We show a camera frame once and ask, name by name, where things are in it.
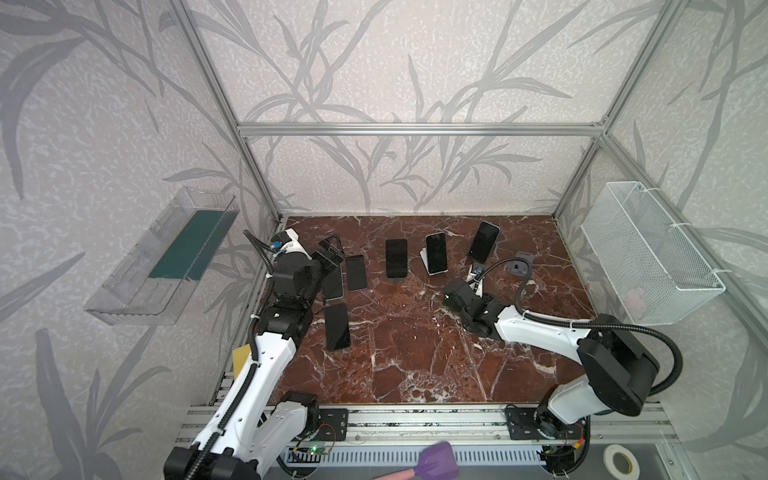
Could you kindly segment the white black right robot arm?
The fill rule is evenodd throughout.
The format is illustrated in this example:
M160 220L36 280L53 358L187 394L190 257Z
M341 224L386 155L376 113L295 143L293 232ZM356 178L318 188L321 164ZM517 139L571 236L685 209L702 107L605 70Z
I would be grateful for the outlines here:
M580 377L550 388L536 409L515 414L513 424L558 438L593 414L612 411L635 417L642 412L659 363L632 332L619 329L608 315L599 318L608 322L609 329L597 329L594 321L567 321L563 327L554 326L551 318L537 322L514 306L480 296L461 279L444 287L443 303L480 338L537 347L583 368Z

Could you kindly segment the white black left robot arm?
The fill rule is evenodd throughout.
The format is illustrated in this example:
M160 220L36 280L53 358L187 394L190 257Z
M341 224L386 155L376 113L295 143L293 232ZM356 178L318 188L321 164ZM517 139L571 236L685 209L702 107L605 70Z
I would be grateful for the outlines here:
M171 451L166 479L260 479L292 440L319 427L314 394L289 392L271 414L265 409L309 330L324 280L345 258L341 240L333 234L308 252L292 229L269 242L244 234L266 265L269 301L251 316L242 371L192 444Z

